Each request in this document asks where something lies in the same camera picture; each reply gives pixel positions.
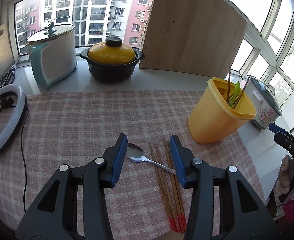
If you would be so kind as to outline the light cutting board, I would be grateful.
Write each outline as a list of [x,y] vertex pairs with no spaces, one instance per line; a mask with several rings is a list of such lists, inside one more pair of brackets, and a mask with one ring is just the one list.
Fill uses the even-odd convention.
[[14,57],[8,39],[7,26],[2,24],[0,26],[0,81],[13,64]]

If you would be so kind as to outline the yellow plastic utensil holder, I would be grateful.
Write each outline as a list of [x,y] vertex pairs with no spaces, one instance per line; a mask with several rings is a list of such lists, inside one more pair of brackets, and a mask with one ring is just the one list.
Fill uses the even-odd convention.
[[234,83],[213,77],[188,117],[192,138],[199,144],[219,142],[255,118],[254,104],[243,92],[235,108],[226,102],[227,89],[234,92]]

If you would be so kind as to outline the white floral rice cooker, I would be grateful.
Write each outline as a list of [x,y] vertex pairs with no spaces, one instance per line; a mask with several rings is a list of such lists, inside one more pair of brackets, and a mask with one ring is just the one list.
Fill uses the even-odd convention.
[[275,97],[276,90],[272,85],[267,85],[251,75],[246,83],[245,93],[257,111],[252,122],[260,129],[268,129],[269,124],[274,123],[283,114]]

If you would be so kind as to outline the metal spoon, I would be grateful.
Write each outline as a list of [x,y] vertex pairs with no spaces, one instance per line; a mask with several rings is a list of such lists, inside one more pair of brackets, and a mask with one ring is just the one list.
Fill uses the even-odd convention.
[[126,156],[130,161],[132,161],[134,163],[148,162],[148,163],[156,165],[157,167],[159,167],[159,168],[161,168],[161,169],[163,169],[173,175],[176,175],[176,171],[174,169],[166,167],[156,161],[153,161],[153,160],[147,158],[144,155],[144,151],[142,150],[142,148],[136,144],[128,143]]

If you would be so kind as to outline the black casserole pot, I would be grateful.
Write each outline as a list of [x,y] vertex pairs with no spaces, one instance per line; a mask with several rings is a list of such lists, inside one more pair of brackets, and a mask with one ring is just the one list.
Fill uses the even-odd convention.
[[142,51],[132,48],[135,60],[127,64],[110,65],[97,63],[88,57],[89,49],[82,50],[80,57],[87,61],[89,72],[96,80],[103,83],[120,83],[132,76],[136,65],[145,58]]

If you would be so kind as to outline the green plastic utensil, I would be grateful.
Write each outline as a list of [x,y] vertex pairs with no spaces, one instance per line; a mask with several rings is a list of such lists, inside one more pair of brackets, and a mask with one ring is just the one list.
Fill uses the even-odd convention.
[[240,82],[238,81],[235,84],[234,92],[231,94],[231,96],[228,99],[228,104],[230,107],[232,107],[232,108],[234,107],[239,95],[240,95]]

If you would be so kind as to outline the large wooden board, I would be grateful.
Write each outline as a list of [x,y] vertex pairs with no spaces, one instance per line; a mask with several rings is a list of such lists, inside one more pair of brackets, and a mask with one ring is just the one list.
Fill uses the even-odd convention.
[[247,25],[224,0],[154,0],[139,67],[223,79]]

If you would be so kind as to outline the pink plaid tablecloth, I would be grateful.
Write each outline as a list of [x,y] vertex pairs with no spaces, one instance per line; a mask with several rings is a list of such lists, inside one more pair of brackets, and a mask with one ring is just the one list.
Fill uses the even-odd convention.
[[[203,92],[142,90],[70,92],[27,96],[30,111],[23,132],[27,171],[26,209],[62,164],[86,165],[113,146],[120,133],[150,157],[149,142],[167,164],[164,140],[178,135],[182,145],[208,164],[234,165],[264,201],[264,193],[246,146],[235,132],[221,142],[197,144],[187,118]],[[24,164],[20,131],[0,154],[0,219],[16,230],[24,215]],[[106,189],[114,239],[153,239],[170,230],[155,168],[125,160],[119,182]]]

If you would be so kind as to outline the black scissors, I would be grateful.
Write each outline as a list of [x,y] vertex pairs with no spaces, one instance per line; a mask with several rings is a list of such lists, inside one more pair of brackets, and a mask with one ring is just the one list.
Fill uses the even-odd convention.
[[6,85],[11,85],[14,82],[16,77],[15,70],[16,70],[16,65],[14,64],[11,66],[8,72],[1,78],[0,88]]

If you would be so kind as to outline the yellow pot lid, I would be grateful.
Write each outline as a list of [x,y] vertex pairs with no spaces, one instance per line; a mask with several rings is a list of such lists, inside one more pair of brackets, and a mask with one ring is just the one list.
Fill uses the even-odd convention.
[[88,57],[96,63],[108,65],[127,64],[136,59],[134,50],[118,37],[108,37],[104,42],[91,46]]

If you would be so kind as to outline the white teal electric cooker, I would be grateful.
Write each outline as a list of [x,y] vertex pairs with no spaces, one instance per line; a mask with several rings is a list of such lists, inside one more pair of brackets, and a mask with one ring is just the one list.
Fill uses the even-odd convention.
[[75,31],[41,44],[27,44],[33,76],[48,88],[69,76],[77,66]]

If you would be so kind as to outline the glass cooker lid teal knob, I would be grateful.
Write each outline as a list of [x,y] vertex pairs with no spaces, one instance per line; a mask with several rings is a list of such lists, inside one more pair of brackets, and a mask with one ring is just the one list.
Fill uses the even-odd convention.
[[47,28],[41,29],[27,38],[27,44],[41,44],[53,41],[64,35],[72,33],[75,29],[73,24],[58,24],[51,22]]

